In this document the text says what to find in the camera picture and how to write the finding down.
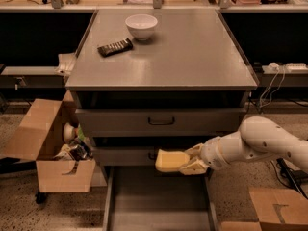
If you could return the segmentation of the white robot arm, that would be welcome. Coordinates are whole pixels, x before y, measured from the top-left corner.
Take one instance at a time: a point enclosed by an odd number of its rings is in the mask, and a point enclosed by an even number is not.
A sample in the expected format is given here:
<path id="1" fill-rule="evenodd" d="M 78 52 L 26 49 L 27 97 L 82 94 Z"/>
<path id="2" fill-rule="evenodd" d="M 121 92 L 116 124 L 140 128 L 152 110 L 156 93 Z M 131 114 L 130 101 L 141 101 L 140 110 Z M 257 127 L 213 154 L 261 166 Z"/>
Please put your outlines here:
<path id="1" fill-rule="evenodd" d="M 184 175 L 221 170 L 234 162 L 255 162 L 282 157 L 308 172 L 308 141 L 300 139 L 270 119 L 246 118 L 237 132 L 217 136 L 185 151 L 190 160 L 179 167 Z"/>

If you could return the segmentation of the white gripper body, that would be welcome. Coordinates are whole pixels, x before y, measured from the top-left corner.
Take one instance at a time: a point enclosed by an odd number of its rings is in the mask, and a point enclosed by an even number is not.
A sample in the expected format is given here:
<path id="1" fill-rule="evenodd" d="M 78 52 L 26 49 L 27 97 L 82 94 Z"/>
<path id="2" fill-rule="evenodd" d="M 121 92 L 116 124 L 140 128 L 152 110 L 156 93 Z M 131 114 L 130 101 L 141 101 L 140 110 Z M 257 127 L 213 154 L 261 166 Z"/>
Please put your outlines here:
<path id="1" fill-rule="evenodd" d="M 228 166 L 220 152 L 220 137 L 207 140 L 201 146 L 200 156 L 203 162 L 213 170 L 221 170 Z"/>

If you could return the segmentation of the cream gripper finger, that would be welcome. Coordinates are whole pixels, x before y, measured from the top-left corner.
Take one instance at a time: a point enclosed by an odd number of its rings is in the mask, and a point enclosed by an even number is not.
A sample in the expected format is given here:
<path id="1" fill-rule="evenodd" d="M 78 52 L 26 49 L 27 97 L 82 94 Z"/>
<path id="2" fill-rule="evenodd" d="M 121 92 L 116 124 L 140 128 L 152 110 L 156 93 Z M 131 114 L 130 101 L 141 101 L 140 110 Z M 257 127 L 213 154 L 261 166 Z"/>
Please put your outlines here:
<path id="1" fill-rule="evenodd" d="M 199 144 L 185 150 L 185 153 L 190 155 L 190 156 L 198 156 L 201 153 L 202 146 L 203 146 L 203 144 L 199 143 Z"/>
<path id="2" fill-rule="evenodd" d="M 184 175 L 199 175 L 204 174 L 209 166 L 205 164 L 201 159 L 194 157 L 186 164 L 180 167 L 179 172 Z"/>

